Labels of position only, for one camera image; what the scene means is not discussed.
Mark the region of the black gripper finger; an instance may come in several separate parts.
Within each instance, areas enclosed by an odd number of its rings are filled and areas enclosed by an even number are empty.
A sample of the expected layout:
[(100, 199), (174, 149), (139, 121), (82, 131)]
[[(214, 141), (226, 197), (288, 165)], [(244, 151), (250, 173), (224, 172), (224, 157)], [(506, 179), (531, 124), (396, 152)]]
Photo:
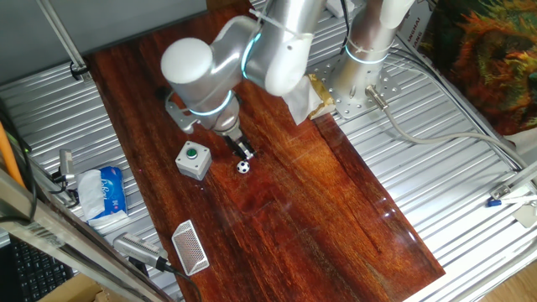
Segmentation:
[(242, 148), (237, 145), (235, 142), (231, 141), (228, 143), (228, 146), (232, 150), (233, 154), (238, 156), (241, 160), (247, 160), (247, 155), (243, 152)]
[(250, 142), (245, 138), (240, 140), (239, 148), (242, 150), (244, 159), (252, 159), (256, 154), (256, 151), (250, 145)]

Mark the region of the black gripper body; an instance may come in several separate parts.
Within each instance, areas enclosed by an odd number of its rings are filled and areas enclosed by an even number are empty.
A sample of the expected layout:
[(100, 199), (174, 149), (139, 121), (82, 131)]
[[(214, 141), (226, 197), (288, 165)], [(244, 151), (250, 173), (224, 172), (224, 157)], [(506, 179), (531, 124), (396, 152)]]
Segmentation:
[(248, 141), (240, 127), (229, 128), (226, 131), (220, 132), (220, 135), (224, 138), (229, 138), (236, 145), (240, 143), (245, 144)]

